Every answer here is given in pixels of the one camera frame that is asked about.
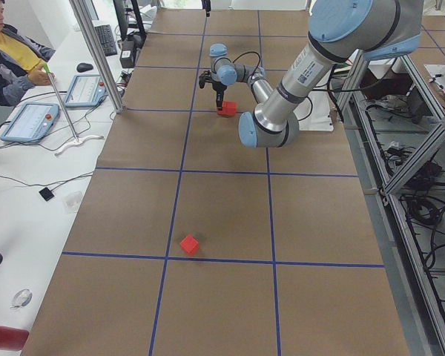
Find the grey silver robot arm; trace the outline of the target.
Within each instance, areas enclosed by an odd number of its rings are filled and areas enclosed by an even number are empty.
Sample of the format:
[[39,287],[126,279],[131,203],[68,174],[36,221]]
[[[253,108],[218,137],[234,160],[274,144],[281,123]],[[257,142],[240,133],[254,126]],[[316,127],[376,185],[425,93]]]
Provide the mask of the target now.
[[241,143],[250,148],[283,147],[299,133],[295,109],[335,64],[356,50],[367,61],[412,53],[420,44],[422,14],[422,1],[317,1],[308,43],[275,88],[261,67],[232,62],[224,44],[210,47],[211,66],[200,74],[199,86],[211,84],[221,111],[226,88],[245,82],[257,106],[240,116]]

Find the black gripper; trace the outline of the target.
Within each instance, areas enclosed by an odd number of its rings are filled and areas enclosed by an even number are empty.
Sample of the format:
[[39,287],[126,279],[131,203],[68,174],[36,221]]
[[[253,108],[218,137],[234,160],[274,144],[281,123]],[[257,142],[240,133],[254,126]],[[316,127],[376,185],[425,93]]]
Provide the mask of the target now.
[[227,86],[221,82],[213,81],[212,88],[216,92],[216,109],[218,111],[221,111],[223,109],[224,93],[227,89]]

